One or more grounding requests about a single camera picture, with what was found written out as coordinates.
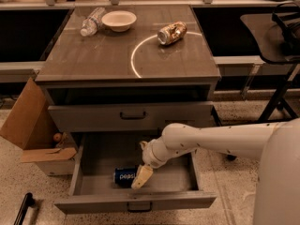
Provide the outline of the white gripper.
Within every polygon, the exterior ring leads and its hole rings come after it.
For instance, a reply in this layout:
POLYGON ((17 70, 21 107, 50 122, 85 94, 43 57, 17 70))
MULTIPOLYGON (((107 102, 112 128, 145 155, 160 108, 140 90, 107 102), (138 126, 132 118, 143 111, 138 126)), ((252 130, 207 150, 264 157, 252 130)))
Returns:
POLYGON ((138 167, 136 176, 131 184, 133 189, 141 188, 153 175, 153 169, 157 169, 173 158, 174 151, 168 148, 162 138, 150 142, 141 141, 142 161, 145 165, 138 167))

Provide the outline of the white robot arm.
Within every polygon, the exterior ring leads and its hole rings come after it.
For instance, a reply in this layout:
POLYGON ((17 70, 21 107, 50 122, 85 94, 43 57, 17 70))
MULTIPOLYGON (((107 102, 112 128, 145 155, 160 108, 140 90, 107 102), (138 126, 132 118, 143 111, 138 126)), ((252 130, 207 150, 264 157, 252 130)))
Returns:
POLYGON ((169 159, 198 148, 258 159, 253 225, 300 225, 300 118, 227 127, 172 123, 141 147, 143 164, 132 182, 134 189, 169 159))

